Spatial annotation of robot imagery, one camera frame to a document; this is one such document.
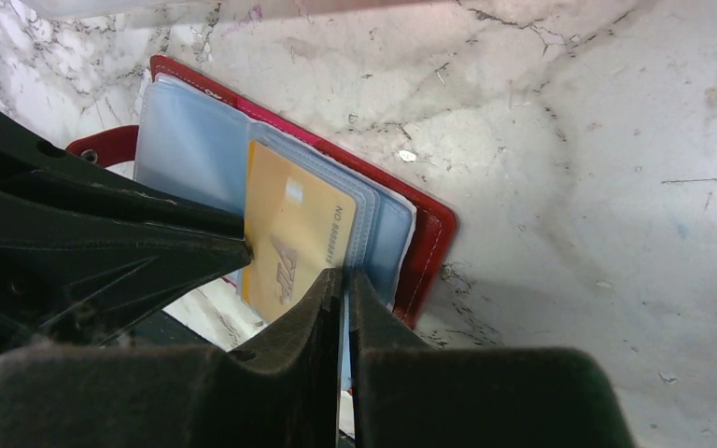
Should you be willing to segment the red leather card holder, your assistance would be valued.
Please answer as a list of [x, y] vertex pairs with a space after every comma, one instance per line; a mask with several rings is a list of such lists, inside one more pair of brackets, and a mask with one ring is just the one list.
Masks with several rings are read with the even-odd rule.
[[445, 203], [171, 58], [149, 61], [141, 118], [78, 139], [77, 156], [108, 168], [131, 162], [138, 183], [235, 214], [245, 211], [248, 143], [299, 151], [368, 182], [382, 202], [366, 272], [381, 298], [413, 327], [458, 229]]

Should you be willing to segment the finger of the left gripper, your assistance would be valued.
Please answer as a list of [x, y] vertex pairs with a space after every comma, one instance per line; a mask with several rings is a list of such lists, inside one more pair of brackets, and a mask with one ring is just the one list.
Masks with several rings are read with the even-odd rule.
[[239, 216], [142, 186], [0, 112], [0, 355], [43, 338], [110, 344], [249, 260]]

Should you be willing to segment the gold card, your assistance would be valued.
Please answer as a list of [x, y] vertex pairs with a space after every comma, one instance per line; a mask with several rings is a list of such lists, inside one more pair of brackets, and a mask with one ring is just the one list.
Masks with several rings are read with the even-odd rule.
[[356, 211], [350, 195], [251, 142], [242, 298], [268, 322], [288, 312], [322, 270], [343, 265]]

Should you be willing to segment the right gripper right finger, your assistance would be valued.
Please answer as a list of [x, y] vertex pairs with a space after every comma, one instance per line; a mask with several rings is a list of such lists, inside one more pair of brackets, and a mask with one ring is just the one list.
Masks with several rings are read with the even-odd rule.
[[558, 347], [436, 349], [347, 284], [359, 447], [631, 447], [611, 383], [586, 353]]

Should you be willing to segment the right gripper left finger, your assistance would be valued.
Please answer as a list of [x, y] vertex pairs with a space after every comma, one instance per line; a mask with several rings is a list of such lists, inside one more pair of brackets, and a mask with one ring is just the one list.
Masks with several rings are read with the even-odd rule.
[[343, 275], [239, 347], [51, 345], [0, 356], [0, 447], [333, 447]]

